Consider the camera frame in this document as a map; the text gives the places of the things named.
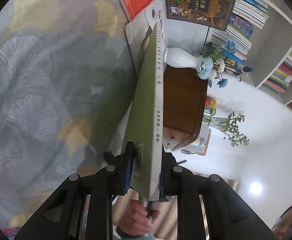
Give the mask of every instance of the wooden cabinet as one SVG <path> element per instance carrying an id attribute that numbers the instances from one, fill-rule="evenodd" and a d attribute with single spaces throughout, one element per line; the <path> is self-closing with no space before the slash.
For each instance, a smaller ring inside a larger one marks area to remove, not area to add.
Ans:
<path id="1" fill-rule="evenodd" d="M 167 66 L 164 73 L 163 145 L 179 150 L 199 135 L 208 80 L 195 76 L 193 68 Z"/>

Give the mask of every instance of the metal bolt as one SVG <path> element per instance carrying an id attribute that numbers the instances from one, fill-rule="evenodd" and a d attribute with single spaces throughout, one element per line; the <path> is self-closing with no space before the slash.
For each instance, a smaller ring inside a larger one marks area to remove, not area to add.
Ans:
<path id="1" fill-rule="evenodd" d="M 108 165 L 107 167 L 106 167 L 106 170 L 107 171 L 114 171 L 116 169 L 116 167 L 114 166 L 114 165 Z"/>
<path id="2" fill-rule="evenodd" d="M 69 178 L 69 180 L 71 180 L 71 181 L 75 181 L 75 180 L 78 179 L 78 175 L 77 175 L 77 174 L 72 174 L 72 175 L 70 175 L 68 178 Z"/>
<path id="3" fill-rule="evenodd" d="M 182 172 L 183 171 L 183 167 L 181 167 L 181 166 L 175 166 L 174 167 L 174 171 L 175 172 Z"/>
<path id="4" fill-rule="evenodd" d="M 214 181 L 214 182 L 218 182 L 218 181 L 220 181 L 220 177 L 219 177 L 218 175 L 216 175 L 216 174 L 210 176 L 210 179 L 211 179 L 212 181 Z"/>

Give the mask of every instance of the artificial flower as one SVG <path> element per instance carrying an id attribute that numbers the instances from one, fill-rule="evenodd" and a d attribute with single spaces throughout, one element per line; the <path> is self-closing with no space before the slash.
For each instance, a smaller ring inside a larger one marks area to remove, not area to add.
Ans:
<path id="1" fill-rule="evenodd" d="M 217 76 L 217 71 L 216 70 L 212 70 L 210 77 L 208 78 L 209 80 L 214 80 L 215 77 Z"/>
<path id="2" fill-rule="evenodd" d="M 228 50 L 231 54 L 234 54 L 236 52 L 235 43 L 233 41 L 226 41 L 225 49 Z"/>
<path id="3" fill-rule="evenodd" d="M 225 86 L 227 86 L 227 83 L 228 83 L 228 79 L 223 78 L 222 80 L 217 82 L 217 85 L 219 85 L 219 88 L 224 88 Z"/>
<path id="4" fill-rule="evenodd" d="M 224 69 L 225 69 L 225 62 L 222 58 L 216 60 L 216 63 L 219 65 L 218 67 L 218 72 L 221 73 L 221 72 L 224 72 Z"/>
<path id="5" fill-rule="evenodd" d="M 252 71 L 252 68 L 250 67 L 243 67 L 242 69 L 244 72 L 251 72 Z"/>
<path id="6" fill-rule="evenodd" d="M 198 73 L 198 76 L 201 79 L 208 79 L 212 75 L 213 66 L 214 66 L 214 63 L 211 57 L 205 58 L 204 62 L 201 65 L 201 70 Z"/>
<path id="7" fill-rule="evenodd" d="M 201 79 L 208 79 L 212 75 L 212 71 L 213 71 L 212 69 L 203 68 L 197 75 Z"/>

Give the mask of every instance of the human hand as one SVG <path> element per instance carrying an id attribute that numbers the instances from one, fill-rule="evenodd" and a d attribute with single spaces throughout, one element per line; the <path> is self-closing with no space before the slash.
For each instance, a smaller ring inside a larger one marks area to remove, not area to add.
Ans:
<path id="1" fill-rule="evenodd" d="M 124 233 L 131 236 L 143 236 L 153 232 L 152 223 L 160 216 L 159 210 L 153 210 L 149 220 L 146 209 L 137 200 L 131 200 L 125 214 L 118 223 Z"/>

